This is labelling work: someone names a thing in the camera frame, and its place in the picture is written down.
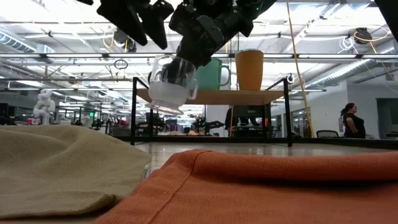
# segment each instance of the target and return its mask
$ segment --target orange cup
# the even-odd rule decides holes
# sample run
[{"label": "orange cup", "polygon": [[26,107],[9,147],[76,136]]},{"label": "orange cup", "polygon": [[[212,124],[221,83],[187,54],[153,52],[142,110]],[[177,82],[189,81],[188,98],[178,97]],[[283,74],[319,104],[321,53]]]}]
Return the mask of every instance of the orange cup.
[{"label": "orange cup", "polygon": [[260,90],[264,54],[260,50],[243,50],[235,55],[240,90]]}]

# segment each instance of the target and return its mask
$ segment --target orange cloth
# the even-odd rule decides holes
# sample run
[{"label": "orange cloth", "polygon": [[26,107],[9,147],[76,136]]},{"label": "orange cloth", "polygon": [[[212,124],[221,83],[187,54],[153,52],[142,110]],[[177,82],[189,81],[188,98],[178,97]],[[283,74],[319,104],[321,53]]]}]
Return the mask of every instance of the orange cloth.
[{"label": "orange cloth", "polygon": [[97,224],[398,223],[398,153],[174,154]]}]

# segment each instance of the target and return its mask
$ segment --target mint green mug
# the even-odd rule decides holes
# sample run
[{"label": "mint green mug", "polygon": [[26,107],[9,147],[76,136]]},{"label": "mint green mug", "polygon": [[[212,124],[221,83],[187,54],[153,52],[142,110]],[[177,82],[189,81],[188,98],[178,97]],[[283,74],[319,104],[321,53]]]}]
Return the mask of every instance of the mint green mug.
[{"label": "mint green mug", "polygon": [[[221,69],[226,68],[228,70],[228,81],[226,83],[220,83],[221,81]],[[227,65],[223,65],[220,59],[212,58],[211,61],[201,66],[195,72],[198,80],[199,90],[219,90],[220,86],[229,84],[231,79],[231,70]]]}]

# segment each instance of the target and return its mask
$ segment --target woman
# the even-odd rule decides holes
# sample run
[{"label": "woman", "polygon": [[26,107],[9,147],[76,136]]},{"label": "woman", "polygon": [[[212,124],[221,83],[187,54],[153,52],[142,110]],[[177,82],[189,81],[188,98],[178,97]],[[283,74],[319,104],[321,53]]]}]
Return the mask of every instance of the woman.
[{"label": "woman", "polygon": [[354,103],[348,103],[344,109],[341,110],[343,116],[343,123],[346,127],[344,137],[346,138],[365,138],[366,131],[364,120],[355,116],[357,108]]}]

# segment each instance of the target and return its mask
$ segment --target towel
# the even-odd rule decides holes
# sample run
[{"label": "towel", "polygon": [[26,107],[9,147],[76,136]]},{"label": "towel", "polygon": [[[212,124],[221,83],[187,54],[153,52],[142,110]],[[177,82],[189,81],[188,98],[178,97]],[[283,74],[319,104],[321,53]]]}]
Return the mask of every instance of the towel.
[{"label": "towel", "polygon": [[0,127],[0,219],[84,215],[119,202],[150,155],[78,126]]},{"label": "towel", "polygon": [[398,153],[174,154],[100,217],[113,223],[398,223]]}]

